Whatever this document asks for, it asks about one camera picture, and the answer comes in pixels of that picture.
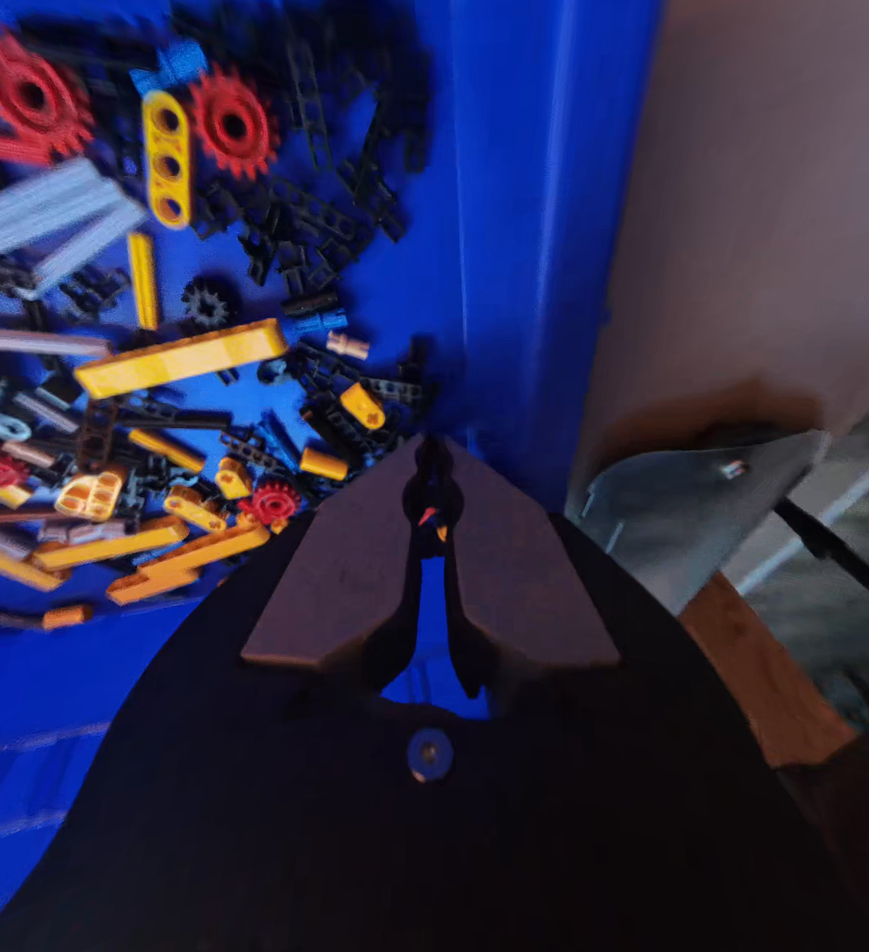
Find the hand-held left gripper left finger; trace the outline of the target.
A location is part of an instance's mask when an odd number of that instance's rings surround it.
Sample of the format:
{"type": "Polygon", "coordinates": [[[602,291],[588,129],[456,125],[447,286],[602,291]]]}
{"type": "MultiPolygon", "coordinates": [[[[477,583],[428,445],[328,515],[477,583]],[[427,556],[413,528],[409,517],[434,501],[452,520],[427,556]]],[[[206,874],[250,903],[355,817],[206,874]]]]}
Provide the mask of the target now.
{"type": "Polygon", "coordinates": [[[404,493],[425,437],[410,438],[316,510],[242,648],[243,661],[353,676],[383,688],[410,662],[420,560],[404,493]]]}

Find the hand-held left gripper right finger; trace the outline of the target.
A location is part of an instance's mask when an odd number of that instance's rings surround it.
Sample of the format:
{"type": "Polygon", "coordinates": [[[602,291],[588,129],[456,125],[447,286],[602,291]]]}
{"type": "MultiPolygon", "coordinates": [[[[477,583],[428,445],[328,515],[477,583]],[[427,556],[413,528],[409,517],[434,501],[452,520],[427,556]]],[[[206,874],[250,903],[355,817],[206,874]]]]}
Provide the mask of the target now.
{"type": "Polygon", "coordinates": [[[446,489],[459,506],[444,567],[464,692],[618,666],[620,650],[547,509],[452,439],[442,446],[446,489]]]}

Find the pile of lego pieces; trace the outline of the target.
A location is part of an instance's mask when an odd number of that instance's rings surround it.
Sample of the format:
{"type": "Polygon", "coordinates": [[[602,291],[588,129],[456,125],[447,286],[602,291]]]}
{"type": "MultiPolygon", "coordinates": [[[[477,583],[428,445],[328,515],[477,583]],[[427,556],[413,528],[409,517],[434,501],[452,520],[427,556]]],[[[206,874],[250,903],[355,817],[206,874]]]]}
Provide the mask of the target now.
{"type": "Polygon", "coordinates": [[[200,589],[413,435],[372,352],[433,68],[392,2],[0,26],[0,633],[200,589]]]}

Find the blue plastic bin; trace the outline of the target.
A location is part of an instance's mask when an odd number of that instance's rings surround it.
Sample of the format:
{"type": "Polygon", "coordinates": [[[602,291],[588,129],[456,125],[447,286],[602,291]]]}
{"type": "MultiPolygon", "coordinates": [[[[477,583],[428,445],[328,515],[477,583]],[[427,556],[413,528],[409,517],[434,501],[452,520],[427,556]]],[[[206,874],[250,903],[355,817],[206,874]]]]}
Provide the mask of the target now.
{"type": "MultiPolygon", "coordinates": [[[[549,508],[567,494],[661,2],[392,2],[430,56],[428,167],[385,179],[406,235],[347,271],[348,315],[392,367],[430,345],[440,427],[549,508]]],[[[237,566],[117,605],[128,567],[86,564],[53,592],[0,576],[0,609],[89,604],[54,632],[0,629],[0,909],[63,823],[104,728],[177,626],[237,566]]]]}

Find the grey metal plate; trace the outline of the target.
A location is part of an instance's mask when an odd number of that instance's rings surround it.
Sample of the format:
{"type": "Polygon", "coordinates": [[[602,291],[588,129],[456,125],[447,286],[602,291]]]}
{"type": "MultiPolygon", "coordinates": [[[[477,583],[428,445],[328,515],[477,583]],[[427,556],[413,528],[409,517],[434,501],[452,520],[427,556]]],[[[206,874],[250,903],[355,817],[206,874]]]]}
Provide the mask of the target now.
{"type": "Polygon", "coordinates": [[[598,474],[573,521],[678,616],[821,461],[829,432],[721,423],[598,474]]]}

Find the brown wooden piece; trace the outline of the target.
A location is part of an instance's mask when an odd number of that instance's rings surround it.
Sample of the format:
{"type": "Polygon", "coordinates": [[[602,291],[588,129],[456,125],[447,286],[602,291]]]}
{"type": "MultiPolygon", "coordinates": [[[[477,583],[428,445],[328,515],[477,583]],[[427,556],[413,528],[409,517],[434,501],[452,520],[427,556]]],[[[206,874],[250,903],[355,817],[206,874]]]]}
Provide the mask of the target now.
{"type": "Polygon", "coordinates": [[[741,708],[771,768],[821,765],[856,739],[722,573],[711,577],[679,620],[741,708]]]}

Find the black rod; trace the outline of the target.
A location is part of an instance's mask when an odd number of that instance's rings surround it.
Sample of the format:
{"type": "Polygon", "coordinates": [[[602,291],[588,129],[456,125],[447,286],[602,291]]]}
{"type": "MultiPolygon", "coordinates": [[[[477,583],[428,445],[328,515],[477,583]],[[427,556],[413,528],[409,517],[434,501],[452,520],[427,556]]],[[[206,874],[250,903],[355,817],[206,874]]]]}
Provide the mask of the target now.
{"type": "Polygon", "coordinates": [[[839,566],[848,577],[869,593],[869,563],[820,519],[787,497],[778,502],[773,511],[813,557],[839,566]]]}

